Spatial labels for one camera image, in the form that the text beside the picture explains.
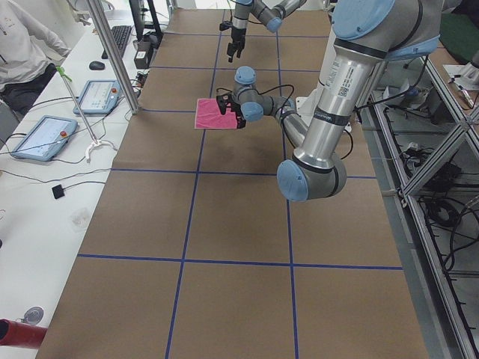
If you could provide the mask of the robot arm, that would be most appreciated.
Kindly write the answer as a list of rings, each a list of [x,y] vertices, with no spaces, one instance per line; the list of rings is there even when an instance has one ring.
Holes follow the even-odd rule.
[[[338,1],[332,13],[335,58],[311,119],[293,103],[256,88],[256,73],[240,67],[230,94],[219,108],[232,108],[243,120],[274,117],[294,147],[277,170],[281,193],[292,201],[336,195],[347,172],[335,149],[372,73],[382,61],[429,55],[439,42],[442,1]]]
[[[249,17],[252,15],[261,25],[272,33],[278,31],[285,18],[302,7],[305,0],[285,0],[273,7],[268,7],[264,1],[234,1],[234,11],[227,21],[219,25],[220,31],[231,30],[231,41],[227,47],[228,62],[232,63],[234,56],[240,58],[245,48],[246,32]]]

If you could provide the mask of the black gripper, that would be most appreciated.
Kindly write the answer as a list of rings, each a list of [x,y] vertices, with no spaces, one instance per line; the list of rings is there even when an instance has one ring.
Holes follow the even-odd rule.
[[[240,58],[242,51],[245,47],[245,29],[244,28],[232,28],[231,29],[231,42],[228,44],[227,55],[228,62],[232,63],[234,58],[234,52],[236,57]]]
[[[226,109],[229,113],[234,114],[235,119],[237,121],[237,129],[242,129],[246,125],[246,121],[243,117],[240,105],[235,103],[232,99],[228,101],[226,105]]]

